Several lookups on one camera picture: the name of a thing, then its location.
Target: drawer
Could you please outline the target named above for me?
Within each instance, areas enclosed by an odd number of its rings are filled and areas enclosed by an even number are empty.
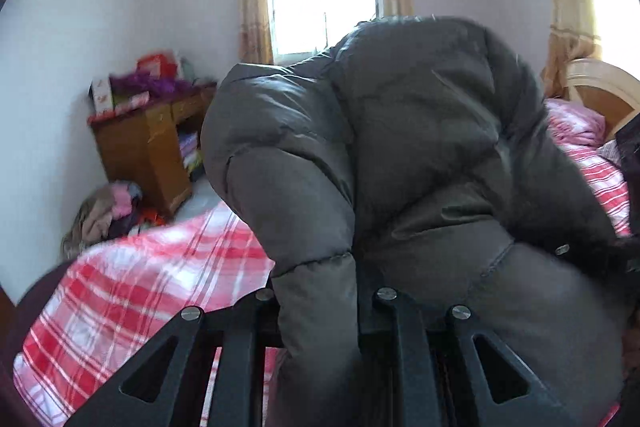
[[[180,123],[194,114],[202,111],[202,97],[198,94],[190,96],[171,105],[171,112],[175,123]]]
[[[167,104],[158,105],[145,111],[146,124],[149,127],[149,138],[174,126],[171,110]]]

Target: orange object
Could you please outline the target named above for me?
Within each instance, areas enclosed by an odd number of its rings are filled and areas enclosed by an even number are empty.
[[[178,64],[173,52],[159,52],[141,57],[136,69],[148,71],[151,76],[159,78],[175,78],[178,73]]]

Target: headboard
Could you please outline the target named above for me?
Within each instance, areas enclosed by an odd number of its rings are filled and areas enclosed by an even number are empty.
[[[640,113],[640,80],[596,58],[579,58],[567,68],[569,100],[604,116],[607,140]]]

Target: puffer jacket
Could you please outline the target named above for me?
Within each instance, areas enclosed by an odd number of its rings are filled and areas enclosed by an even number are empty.
[[[213,188],[275,261],[277,425],[357,423],[356,259],[436,314],[467,305],[578,425],[615,402],[623,305],[533,246],[614,231],[548,137],[539,82],[487,29],[382,19],[288,68],[236,66],[202,142]]]

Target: desk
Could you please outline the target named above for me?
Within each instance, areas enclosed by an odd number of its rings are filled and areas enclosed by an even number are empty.
[[[110,182],[136,182],[143,204],[173,217],[191,196],[191,181],[178,145],[181,131],[197,132],[212,94],[191,93],[91,125],[104,171]]]

